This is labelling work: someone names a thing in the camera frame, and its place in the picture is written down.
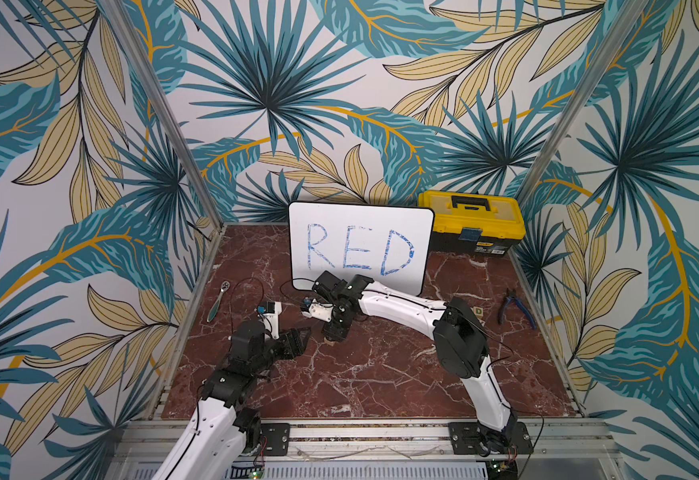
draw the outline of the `red marble surface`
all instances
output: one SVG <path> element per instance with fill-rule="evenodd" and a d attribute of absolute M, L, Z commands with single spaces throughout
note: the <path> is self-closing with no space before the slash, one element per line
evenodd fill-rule
<path fill-rule="evenodd" d="M 289 283 L 284 291 L 292 300 L 279 292 L 290 278 L 286 226 L 229 226 L 163 418 L 190 418 L 198 386 L 228 350 L 230 319 L 237 325 L 248 318 L 262 296 L 262 286 L 255 280 L 235 287 L 250 276 L 264 284 L 265 299 L 284 302 L 281 328 L 313 327 L 306 353 L 296 360 L 277 362 L 270 380 L 260 380 L 248 405 L 258 408 L 262 417 L 475 416 L 460 380 L 441 368 L 435 347 L 421 333 L 369 317 L 354 322 L 346 341 L 324 340 L 322 322 L 302 317 L 294 304 L 304 293 L 294 291 Z M 233 288 L 224 294 L 216 319 L 206 323 L 225 280 Z M 431 253 L 421 296 L 448 300 L 458 295 L 471 306 L 483 308 L 486 329 L 515 351 L 514 356 L 494 365 L 510 405 L 544 416 L 573 415 L 541 333 L 530 330 L 514 306 L 508 308 L 507 321 L 498 325 L 498 307 L 507 288 L 521 291 L 509 260 Z M 492 358 L 508 355 L 504 346 L 489 344 Z"/>

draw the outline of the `yellow toolbox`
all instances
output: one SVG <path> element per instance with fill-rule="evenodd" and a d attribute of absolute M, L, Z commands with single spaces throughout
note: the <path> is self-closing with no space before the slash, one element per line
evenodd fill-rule
<path fill-rule="evenodd" d="M 520 207 L 511 197 L 427 190 L 419 206 L 435 212 L 432 251 L 504 256 L 525 236 Z"/>

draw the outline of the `metal grate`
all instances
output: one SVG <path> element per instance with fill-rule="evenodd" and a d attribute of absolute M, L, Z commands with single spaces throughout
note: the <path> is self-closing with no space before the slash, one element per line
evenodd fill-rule
<path fill-rule="evenodd" d="M 159 463 L 138 463 L 128 480 L 150 480 Z M 221 478 L 229 478 L 228 471 Z M 482 462 L 268 462 L 264 477 L 269 480 L 487 480 L 488 471 Z"/>

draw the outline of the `whiteboard frame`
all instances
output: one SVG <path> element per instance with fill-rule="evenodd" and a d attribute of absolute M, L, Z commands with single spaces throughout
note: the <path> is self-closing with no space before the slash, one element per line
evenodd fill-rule
<path fill-rule="evenodd" d="M 291 218 L 291 205 L 294 205 L 294 204 L 327 204 L 327 205 L 333 205 L 333 204 L 335 204 L 335 203 L 331 203 L 331 202 L 297 201 L 297 202 L 291 202 L 291 203 L 288 205 L 288 255 L 291 257 L 291 262 L 290 262 L 290 263 L 291 263 L 291 279 L 290 279 L 290 284 L 291 284 L 291 288 L 293 288 L 294 290 L 298 290 L 298 291 L 308 291 L 308 290 L 297 289 L 297 287 L 294 285 L 294 246 L 291 244 L 291 231 L 290 231 L 290 227 L 291 227 L 291 222 L 290 222 L 290 218 Z M 359 205 L 359 206 L 373 206 L 373 207 L 378 207 L 378 208 L 406 208 L 406 209 L 414 208 L 414 209 L 417 209 L 417 210 L 429 210 L 429 211 L 432 212 L 432 222 L 431 222 L 430 225 L 429 225 L 429 239 L 427 240 L 427 255 L 426 255 L 425 258 L 424 258 L 424 269 L 423 269 L 423 271 L 421 272 L 421 283 L 420 283 L 421 287 L 419 288 L 419 292 L 418 292 L 418 293 L 411 293 L 411 295 L 414 295 L 414 296 L 419 296 L 419 295 L 421 295 L 421 292 L 424 291 L 424 280 L 426 280 L 426 278 L 427 278 L 427 265 L 428 265 L 428 263 L 429 263 L 429 245 L 430 245 L 431 242 L 432 242 L 432 228 L 435 226 L 435 211 L 434 211 L 432 208 L 429 208 L 428 206 L 365 205 L 365 204 L 358 204 L 358 205 Z"/>

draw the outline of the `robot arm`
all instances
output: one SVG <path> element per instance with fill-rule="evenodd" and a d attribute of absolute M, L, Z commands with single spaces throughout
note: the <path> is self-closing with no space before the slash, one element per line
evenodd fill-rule
<path fill-rule="evenodd" d="M 328 340 L 344 341 L 357 313 L 398 322 L 434 340 L 440 364 L 461 378 L 475 406 L 484 437 L 478 442 L 481 451 L 487 455 L 510 447 L 521 424 L 508 408 L 490 367 L 485 333 L 464 300 L 426 300 L 367 276 L 356 275 L 345 282 L 329 272 L 318 277 L 313 290 L 331 304 L 313 302 L 303 308 L 304 314 L 326 322 L 323 333 Z"/>
<path fill-rule="evenodd" d="M 461 378 L 475 405 L 476 453 L 509 451 L 523 425 L 501 394 L 490 368 L 485 333 L 464 300 L 422 299 L 367 276 L 345 282 L 329 272 L 318 277 L 313 290 L 328 302 L 305 303 L 302 313 L 325 321 L 327 340 L 344 341 L 359 313 L 398 322 L 432 339 L 440 364 Z M 152 480 L 217 478 L 241 453 L 259 448 L 260 418 L 256 410 L 243 405 L 260 373 L 276 360 L 302 355 L 310 338 L 310 328 L 273 332 L 279 313 L 280 305 L 268 302 L 259 308 L 259 318 L 239 325 L 229 353 L 205 381 L 198 408 Z"/>

